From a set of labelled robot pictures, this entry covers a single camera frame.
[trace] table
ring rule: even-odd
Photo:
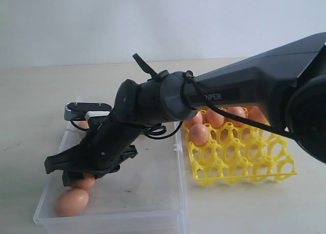
[[[195,75],[241,58],[154,62],[156,70]],[[87,101],[113,104],[125,79],[144,82],[135,63],[0,70],[0,233],[45,234],[33,214],[47,181],[43,162],[58,150],[63,105],[87,92]],[[293,141],[297,176],[273,183],[198,185],[186,159],[191,233],[326,233],[326,166]]]

